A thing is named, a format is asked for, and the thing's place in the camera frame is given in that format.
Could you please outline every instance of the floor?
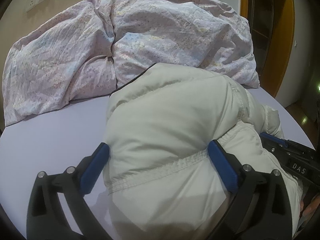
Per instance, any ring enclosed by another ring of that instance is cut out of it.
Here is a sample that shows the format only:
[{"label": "floor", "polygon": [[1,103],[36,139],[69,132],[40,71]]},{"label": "floor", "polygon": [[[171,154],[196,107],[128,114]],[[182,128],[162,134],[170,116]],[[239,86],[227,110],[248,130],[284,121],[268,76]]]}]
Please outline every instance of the floor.
[{"label": "floor", "polygon": [[299,102],[289,105],[285,108],[289,114],[296,120],[301,126],[303,131],[308,136],[312,145],[316,148],[318,140],[318,125],[317,122],[313,122],[304,114]]}]

